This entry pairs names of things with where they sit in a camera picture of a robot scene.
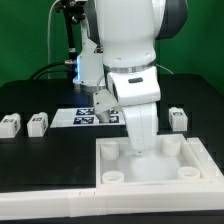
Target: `small white cube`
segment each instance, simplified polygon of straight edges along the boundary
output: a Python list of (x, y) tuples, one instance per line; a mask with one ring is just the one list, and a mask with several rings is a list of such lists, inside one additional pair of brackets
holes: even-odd
[(6, 115), (0, 123), (0, 138), (15, 138), (20, 128), (19, 114)]
[(181, 108), (169, 109), (169, 122), (173, 131), (187, 131), (188, 118)]
[(46, 113), (34, 114), (27, 124), (29, 137), (43, 137), (48, 127), (48, 116)]

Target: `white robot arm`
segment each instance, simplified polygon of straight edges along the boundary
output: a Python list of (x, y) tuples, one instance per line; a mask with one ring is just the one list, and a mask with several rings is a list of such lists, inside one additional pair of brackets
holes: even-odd
[(176, 7), (182, 4), (186, 12), (185, 0), (95, 1), (107, 88), (122, 107), (136, 154), (156, 143), (155, 102), (160, 100), (160, 88), (154, 42), (164, 29), (165, 37), (172, 36), (186, 21), (186, 15), (172, 18), (166, 14), (177, 2)]

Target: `green backdrop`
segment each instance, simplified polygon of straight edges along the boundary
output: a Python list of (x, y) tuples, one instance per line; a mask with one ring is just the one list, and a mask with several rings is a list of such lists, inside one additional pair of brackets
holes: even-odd
[[(47, 19), (53, 2), (1, 1), (0, 86), (28, 79), (47, 64)], [(224, 1), (188, 0), (188, 5), (182, 31), (156, 43), (158, 63), (175, 73), (200, 74), (224, 94)], [(52, 61), (61, 61), (67, 58), (63, 15), (54, 13), (52, 23)], [(74, 33), (80, 50), (79, 27)]]

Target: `black cable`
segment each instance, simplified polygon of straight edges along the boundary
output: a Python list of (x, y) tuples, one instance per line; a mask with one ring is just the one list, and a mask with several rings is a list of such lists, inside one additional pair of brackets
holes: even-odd
[(51, 73), (60, 73), (60, 72), (68, 72), (69, 70), (55, 70), (55, 71), (46, 71), (46, 72), (42, 72), (40, 75), (37, 76), (36, 79), (40, 79), (42, 76), (44, 76), (45, 74), (51, 74)]
[(29, 80), (33, 80), (35, 79), (36, 76), (38, 76), (41, 72), (49, 69), (49, 68), (53, 68), (53, 67), (56, 67), (56, 66), (60, 66), (60, 65), (65, 65), (65, 62), (62, 61), (62, 62), (55, 62), (55, 63), (52, 63), (52, 64), (49, 64), (47, 66), (44, 66), (43, 68), (40, 68), (39, 70), (37, 70), (30, 78)]

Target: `black tabletop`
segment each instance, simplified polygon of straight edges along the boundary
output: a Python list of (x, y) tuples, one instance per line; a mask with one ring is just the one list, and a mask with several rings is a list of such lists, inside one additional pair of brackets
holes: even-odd
[[(173, 133), (168, 122), (168, 109), (173, 106), (183, 108), (189, 123), (188, 131), (181, 133), (185, 137), (199, 137), (222, 170), (224, 97), (198, 75), (160, 76), (159, 83), (162, 94), (161, 101), (157, 103), (159, 134)], [(49, 128), (43, 138), (29, 138), (26, 128), (34, 113), (48, 113), (51, 123), (59, 108), (88, 106), (92, 106), (92, 95), (75, 91), (66, 80), (15, 81), (1, 87), (0, 119), (7, 114), (19, 113), (22, 128), (15, 139), (0, 140), (0, 192), (95, 187), (95, 139), (127, 136), (125, 126)], [(220, 212), (160, 213), (159, 220), (157, 215), (36, 220), (29, 223), (112, 223), (115, 220), (116, 223), (138, 220), (148, 223), (147, 217), (151, 217), (149, 220), (154, 223), (174, 223), (175, 220), (175, 223), (179, 223), (178, 220), (189, 223), (186, 217), (192, 215), (194, 219), (191, 220), (199, 223), (200, 220), (209, 223), (207, 216), (216, 217), (215, 223), (224, 220)]]

